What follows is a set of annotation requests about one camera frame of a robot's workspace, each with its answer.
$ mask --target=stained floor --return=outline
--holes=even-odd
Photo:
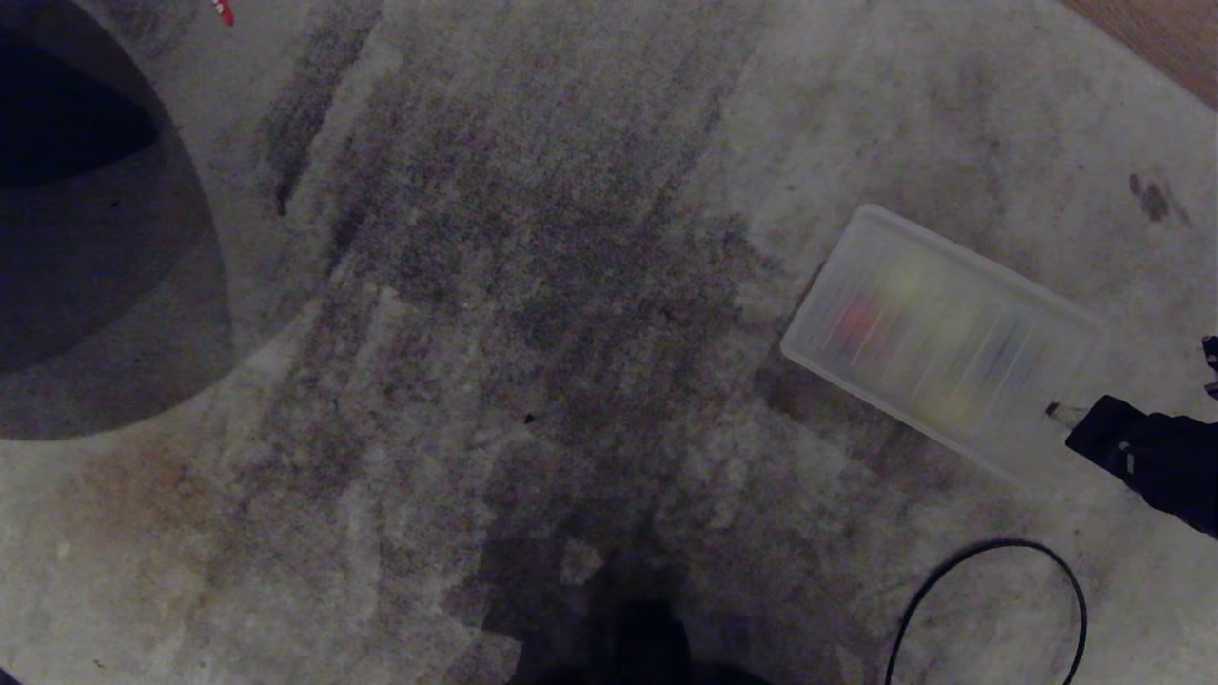
[[[130,56],[149,88],[112,85],[172,122],[133,163],[179,180],[134,174],[118,225],[180,239],[0,377],[28,685],[527,681],[638,596],[699,658],[877,683],[921,580],[994,536],[1079,572],[1079,683],[1218,676],[1213,540],[1065,447],[1029,455],[1056,488],[995,480],[777,352],[877,202],[1108,322],[1063,402],[1213,418],[1214,115],[1058,4],[79,5],[6,11]],[[13,215],[111,212],[91,180]],[[996,555],[900,676],[1060,680],[1072,601]]]

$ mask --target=black wire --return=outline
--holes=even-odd
[[[896,657],[901,652],[901,641],[905,640],[905,631],[909,630],[910,622],[914,620],[914,613],[917,612],[918,605],[921,605],[922,600],[926,598],[932,589],[934,589],[935,584],[943,580],[944,575],[951,573],[954,568],[976,556],[984,555],[985,552],[993,552],[994,550],[1006,550],[1011,547],[1022,547],[1045,553],[1049,558],[1054,559],[1054,562],[1056,562],[1062,570],[1066,572],[1066,577],[1069,578],[1071,585],[1074,586],[1074,594],[1078,596],[1079,611],[1078,650],[1074,652],[1074,663],[1071,664],[1069,673],[1066,674],[1066,680],[1062,681],[1062,685],[1069,685],[1074,681],[1078,667],[1083,663],[1083,651],[1086,648],[1086,598],[1083,596],[1083,586],[1079,585],[1078,577],[1074,575],[1069,564],[1057,556],[1056,552],[1045,547],[1040,542],[1032,542],[1028,540],[991,540],[989,542],[982,542],[976,547],[970,547],[944,562],[944,564],[937,568],[934,573],[931,574],[931,578],[922,584],[917,595],[914,595],[914,601],[910,602],[909,608],[905,609],[905,616],[901,618],[901,628],[896,633],[896,642],[893,645],[893,653],[888,658],[888,674],[884,676],[884,685],[892,685],[893,672],[896,669]]]

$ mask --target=concrete floor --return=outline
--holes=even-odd
[[[926,574],[1010,535],[1082,578],[1078,683],[1218,680],[1218,542],[1065,449],[1028,457],[1057,488],[996,481],[776,351],[878,202],[1111,324],[1063,401],[1214,418],[1214,115],[1056,2],[80,6],[177,127],[100,172],[145,212],[111,223],[194,238],[0,378],[27,685],[502,684],[659,594],[700,658],[873,684]],[[114,208],[80,183],[24,221]],[[1072,601],[978,562],[899,679],[1060,681]]]

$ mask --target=translucent lid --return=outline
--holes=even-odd
[[[782,351],[1028,484],[1063,450],[1045,416],[1102,341],[1086,312],[881,207],[855,212]]]

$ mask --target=clear plastic box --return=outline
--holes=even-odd
[[[1000,475],[1065,449],[1045,414],[1099,353],[1086,312],[877,206],[850,221],[782,339],[795,363]]]

